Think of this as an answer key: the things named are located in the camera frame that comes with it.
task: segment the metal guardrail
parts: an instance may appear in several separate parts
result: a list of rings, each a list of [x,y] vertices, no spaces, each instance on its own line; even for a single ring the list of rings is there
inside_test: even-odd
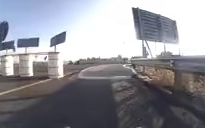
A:
[[[205,56],[178,56],[156,59],[132,59],[132,64],[155,66],[186,72],[205,73]]]

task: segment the white road line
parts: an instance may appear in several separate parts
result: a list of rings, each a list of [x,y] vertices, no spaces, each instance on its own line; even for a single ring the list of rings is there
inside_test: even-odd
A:
[[[38,85],[38,84],[46,83],[50,80],[52,80],[52,79],[46,79],[46,80],[38,81],[38,82],[35,82],[35,83],[32,83],[32,84],[27,84],[27,85],[24,85],[22,87],[18,87],[18,88],[14,88],[14,89],[11,89],[11,90],[4,91],[4,92],[0,92],[0,96],[6,95],[6,94],[9,94],[9,93],[12,93],[12,92],[20,91],[20,90],[23,90],[25,88],[29,88],[29,87],[32,87],[32,86],[35,86],[35,85]]]
[[[137,74],[137,72],[135,71],[135,69],[133,69],[133,68],[131,68],[131,67],[128,67],[128,66],[125,65],[125,64],[123,65],[123,67],[124,67],[124,68],[128,68],[128,69],[131,69],[134,74]]]

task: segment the clear sky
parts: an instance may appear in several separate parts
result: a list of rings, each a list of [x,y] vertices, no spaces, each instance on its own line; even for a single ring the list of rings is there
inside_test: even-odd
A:
[[[52,50],[50,38],[67,31],[66,42],[58,46],[65,60],[130,57],[141,55],[131,7],[177,21],[180,45],[167,45],[167,50],[205,54],[205,0],[0,0],[0,21],[10,25],[6,40],[40,37],[40,47],[29,51]],[[163,50],[162,44],[149,43],[153,54]]]

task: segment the road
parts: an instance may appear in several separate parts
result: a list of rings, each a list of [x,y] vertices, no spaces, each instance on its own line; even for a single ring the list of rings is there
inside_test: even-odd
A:
[[[123,65],[101,65],[0,96],[0,128],[205,128]]]

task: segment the white barrier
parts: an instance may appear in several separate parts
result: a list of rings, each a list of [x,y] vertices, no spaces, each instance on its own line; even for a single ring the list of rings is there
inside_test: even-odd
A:
[[[3,56],[1,60],[2,75],[3,76],[12,76],[14,75],[13,68],[13,56]]]
[[[21,77],[33,76],[33,54],[21,54],[19,56],[19,75]]]
[[[59,52],[48,53],[48,75],[51,79],[63,77],[63,61]]]

